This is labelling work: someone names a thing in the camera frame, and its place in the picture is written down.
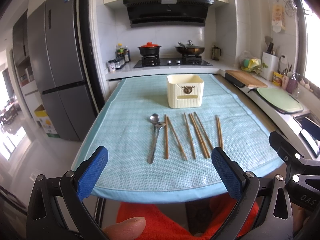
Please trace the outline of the person's left hand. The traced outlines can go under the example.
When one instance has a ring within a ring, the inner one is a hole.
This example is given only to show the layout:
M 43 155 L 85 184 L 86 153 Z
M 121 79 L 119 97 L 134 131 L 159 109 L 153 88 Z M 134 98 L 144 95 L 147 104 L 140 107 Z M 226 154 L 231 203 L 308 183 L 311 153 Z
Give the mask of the person's left hand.
M 133 217 L 121 223 L 107 226 L 103 229 L 111 240 L 129 240 L 138 238 L 144 231 L 146 220 L 144 217 Z

